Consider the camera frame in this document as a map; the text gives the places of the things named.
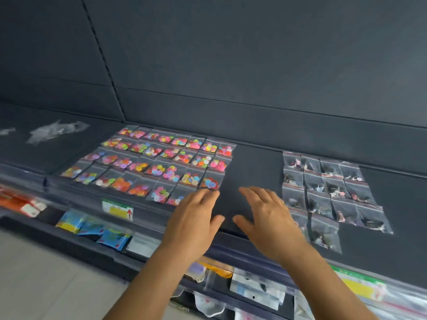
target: tile floor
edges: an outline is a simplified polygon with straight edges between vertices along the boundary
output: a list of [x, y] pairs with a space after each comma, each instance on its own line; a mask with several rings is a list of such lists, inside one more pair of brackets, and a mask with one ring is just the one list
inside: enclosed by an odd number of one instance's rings
[[[101, 320], [126, 283], [0, 230], [2, 320]], [[173, 307], [163, 320], [198, 320]]]

